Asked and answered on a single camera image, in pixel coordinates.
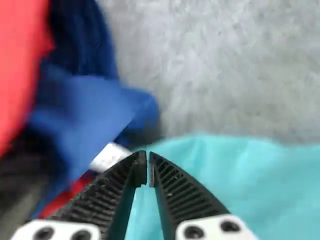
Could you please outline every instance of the white tag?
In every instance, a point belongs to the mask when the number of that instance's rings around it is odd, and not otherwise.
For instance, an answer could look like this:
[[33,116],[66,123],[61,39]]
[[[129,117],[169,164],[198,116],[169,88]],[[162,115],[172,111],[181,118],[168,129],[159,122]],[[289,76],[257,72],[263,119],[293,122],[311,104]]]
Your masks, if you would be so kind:
[[131,154],[132,152],[125,147],[114,142],[110,142],[93,159],[92,163],[90,164],[90,169],[98,173],[103,173]]

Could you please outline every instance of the turquoise fabric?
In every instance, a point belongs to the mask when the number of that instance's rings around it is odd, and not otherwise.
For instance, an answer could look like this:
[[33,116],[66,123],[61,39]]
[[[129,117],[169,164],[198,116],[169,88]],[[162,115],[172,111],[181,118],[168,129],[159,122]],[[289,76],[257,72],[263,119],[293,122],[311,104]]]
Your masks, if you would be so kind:
[[[320,145],[191,136],[149,145],[180,166],[262,240],[320,239]],[[163,240],[154,189],[137,189],[126,240]]]

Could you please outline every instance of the red fabric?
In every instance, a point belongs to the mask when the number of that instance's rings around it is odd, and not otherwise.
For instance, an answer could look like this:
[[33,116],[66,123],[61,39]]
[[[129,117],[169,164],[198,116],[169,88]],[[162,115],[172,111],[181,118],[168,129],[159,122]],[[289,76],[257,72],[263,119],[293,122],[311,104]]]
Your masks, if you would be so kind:
[[48,0],[0,2],[0,156],[30,109],[41,55],[52,44]]
[[73,199],[79,192],[81,192],[84,187],[91,183],[94,178],[88,174],[84,174],[78,181],[75,182],[74,185],[70,188],[69,191],[65,191],[61,193],[58,197],[56,197],[53,201],[51,201],[43,211],[39,214],[39,218],[45,218],[47,216],[52,215],[59,208],[63,207],[67,204],[71,199]]

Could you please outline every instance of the gray carpet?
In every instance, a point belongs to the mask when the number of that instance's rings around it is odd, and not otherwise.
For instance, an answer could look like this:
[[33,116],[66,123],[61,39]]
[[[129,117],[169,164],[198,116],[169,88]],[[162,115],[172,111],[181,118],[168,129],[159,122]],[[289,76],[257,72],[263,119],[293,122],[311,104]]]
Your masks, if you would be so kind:
[[320,142],[318,0],[98,0],[121,78],[158,99],[162,137]]

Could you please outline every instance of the blue fabric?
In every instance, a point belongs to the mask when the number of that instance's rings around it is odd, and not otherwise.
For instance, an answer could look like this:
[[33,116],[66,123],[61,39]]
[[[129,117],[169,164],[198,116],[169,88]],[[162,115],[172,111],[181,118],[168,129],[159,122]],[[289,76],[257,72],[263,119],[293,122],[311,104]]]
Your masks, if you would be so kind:
[[158,120],[155,99],[122,86],[114,50],[94,0],[52,0],[49,22],[56,49],[43,60],[29,126],[57,151],[43,206],[86,170],[103,147]]
[[[198,135],[149,145],[180,166],[262,240],[318,240],[320,145],[285,147]],[[126,240],[163,240],[154,189],[138,188]]]

